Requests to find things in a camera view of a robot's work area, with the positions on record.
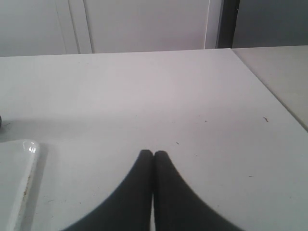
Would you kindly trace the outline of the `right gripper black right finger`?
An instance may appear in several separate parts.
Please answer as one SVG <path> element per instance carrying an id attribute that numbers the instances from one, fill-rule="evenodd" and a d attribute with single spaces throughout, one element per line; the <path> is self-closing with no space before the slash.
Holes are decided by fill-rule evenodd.
<path id="1" fill-rule="evenodd" d="M 157 231 L 239 231 L 201 200 L 168 153 L 154 154 L 154 221 Z"/>

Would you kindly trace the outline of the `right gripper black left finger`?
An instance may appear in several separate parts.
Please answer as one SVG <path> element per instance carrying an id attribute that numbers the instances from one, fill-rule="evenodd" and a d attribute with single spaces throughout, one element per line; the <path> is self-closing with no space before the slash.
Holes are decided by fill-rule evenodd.
<path id="1" fill-rule="evenodd" d="M 153 160 L 140 151 L 129 173 L 98 207 L 67 231 L 149 231 L 152 212 Z"/>

